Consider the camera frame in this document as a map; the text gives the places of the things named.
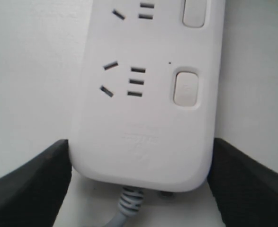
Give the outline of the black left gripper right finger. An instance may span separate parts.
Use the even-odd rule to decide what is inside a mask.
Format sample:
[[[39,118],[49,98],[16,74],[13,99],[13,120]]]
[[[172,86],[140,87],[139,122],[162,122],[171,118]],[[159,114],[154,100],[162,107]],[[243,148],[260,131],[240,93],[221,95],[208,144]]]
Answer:
[[[207,182],[225,226],[278,227],[277,172],[216,138]]]

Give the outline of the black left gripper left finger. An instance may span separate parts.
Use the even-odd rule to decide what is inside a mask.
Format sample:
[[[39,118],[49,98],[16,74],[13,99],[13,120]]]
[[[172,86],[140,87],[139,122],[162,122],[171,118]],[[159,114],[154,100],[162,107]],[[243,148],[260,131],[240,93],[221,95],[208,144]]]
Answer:
[[[0,178],[0,227],[52,227],[72,177],[68,140],[58,140]]]

